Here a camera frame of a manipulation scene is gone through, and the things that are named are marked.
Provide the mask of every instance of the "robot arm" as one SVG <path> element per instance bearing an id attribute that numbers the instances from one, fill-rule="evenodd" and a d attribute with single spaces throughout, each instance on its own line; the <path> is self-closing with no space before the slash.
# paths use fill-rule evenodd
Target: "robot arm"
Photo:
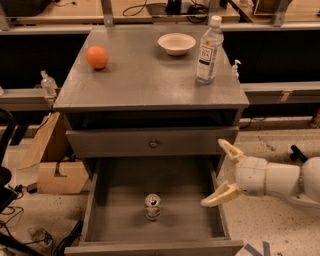
<path id="1" fill-rule="evenodd" d="M 201 201 L 202 206 L 217 206 L 243 193 L 275 196 L 291 206 L 320 215 L 320 157 L 311 158 L 299 167 L 247 157 L 223 139 L 218 143 L 235 164 L 236 183 L 223 183 Z"/>

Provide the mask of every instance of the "bottle cap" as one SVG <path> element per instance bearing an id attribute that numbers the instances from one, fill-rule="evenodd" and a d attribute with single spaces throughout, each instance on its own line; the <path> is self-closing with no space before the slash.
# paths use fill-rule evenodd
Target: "bottle cap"
<path id="1" fill-rule="evenodd" d="M 220 16 L 212 16 L 210 20 L 210 26 L 219 27 L 221 25 L 222 18 Z"/>

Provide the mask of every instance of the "water bottle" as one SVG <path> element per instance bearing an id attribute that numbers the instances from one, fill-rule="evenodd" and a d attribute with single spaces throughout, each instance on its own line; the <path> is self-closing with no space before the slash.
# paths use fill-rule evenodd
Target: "water bottle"
<path id="1" fill-rule="evenodd" d="M 197 80 L 203 84 L 210 84 L 217 73 L 218 55 L 222 52 L 224 40 L 221 31 L 221 17 L 212 16 L 210 28 L 204 33 L 200 41 L 200 52 L 197 64 Z"/>
<path id="2" fill-rule="evenodd" d="M 41 86 L 45 91 L 46 95 L 56 96 L 56 89 L 58 88 L 56 81 L 52 77 L 48 76 L 47 72 L 44 70 L 41 71 L 41 76 Z"/>

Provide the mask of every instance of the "table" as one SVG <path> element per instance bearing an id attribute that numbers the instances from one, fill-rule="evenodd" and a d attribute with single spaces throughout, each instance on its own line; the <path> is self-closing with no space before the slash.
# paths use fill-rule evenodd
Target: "table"
<path id="1" fill-rule="evenodd" d="M 54 105 L 64 113 L 66 136 L 77 158 L 93 173 L 83 240 L 67 255 L 235 255 L 242 247 L 241 241 L 230 239 L 220 208 L 207 211 L 199 205 L 204 196 L 200 187 L 214 184 L 225 155 L 217 139 L 235 140 L 248 106 L 225 54 L 218 58 L 218 75 L 211 85 L 196 81 L 199 39 L 206 29 L 116 25 L 96 27 L 88 35 Z M 197 44 L 186 55 L 169 56 L 157 40 L 170 32 L 188 33 Z M 85 53 L 92 45 L 108 49 L 105 69 L 87 65 Z M 203 165 L 206 159 L 212 164 L 209 169 Z M 165 198 L 164 222 L 145 223 L 139 213 L 141 196 L 152 188 Z M 188 196 L 176 201 L 182 193 Z M 122 205 L 123 195 L 129 204 Z"/>
<path id="2" fill-rule="evenodd" d="M 148 0 L 148 3 L 166 3 L 166 0 Z M 61 0 L 58 4 L 52 2 L 41 14 L 34 17 L 19 17 L 14 24 L 102 24 L 103 11 L 101 0 L 76 1 L 76 5 L 68 4 L 69 0 Z M 153 23 L 153 22 L 185 22 L 185 17 L 153 18 L 144 8 L 136 16 L 123 16 L 123 11 L 134 5 L 141 5 L 144 0 L 112 0 L 115 23 Z M 228 4 L 227 9 L 219 8 L 217 15 L 222 16 L 223 22 L 238 22 L 240 15 Z"/>
<path id="3" fill-rule="evenodd" d="M 243 15 L 245 20 L 254 23 L 268 23 L 270 15 L 254 15 L 252 6 L 242 6 L 239 0 L 231 0 L 235 9 Z M 320 11 L 320 2 L 317 0 L 293 0 L 288 6 L 284 22 L 319 22 L 320 17 L 317 13 Z"/>

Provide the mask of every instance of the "floor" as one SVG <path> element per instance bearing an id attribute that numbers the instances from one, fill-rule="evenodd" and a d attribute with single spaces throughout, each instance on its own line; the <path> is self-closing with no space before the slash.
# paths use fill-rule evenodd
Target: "floor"
<path id="1" fill-rule="evenodd" d="M 289 155 L 291 145 L 296 145 L 308 158 L 320 157 L 320 130 L 310 129 L 308 119 L 265 119 L 241 120 L 242 127 L 235 145 L 247 156 L 266 158 L 268 161 L 302 165 L 292 162 Z M 25 138 L 18 146 L 10 146 L 3 165 L 13 173 L 10 182 L 16 185 L 29 185 L 37 181 L 37 167 L 16 170 L 30 146 L 32 138 Z M 226 158 L 218 177 L 218 183 L 228 180 L 234 182 L 233 164 Z M 73 229 L 79 219 L 84 218 L 88 181 L 78 195 L 29 194 L 16 200 L 12 206 L 22 207 L 24 211 L 8 222 L 13 237 L 23 243 L 31 242 L 30 233 L 39 228 L 46 230 L 54 244 L 30 244 L 31 248 L 43 255 L 51 255 L 52 248 Z M 320 252 L 320 217 L 308 215 L 294 209 L 283 201 L 265 197 L 247 197 L 223 205 L 230 237 L 243 240 L 245 247 L 237 256 L 316 256 Z M 0 215 L 7 221 L 12 215 Z M 0 256 L 9 255 L 0 249 Z"/>

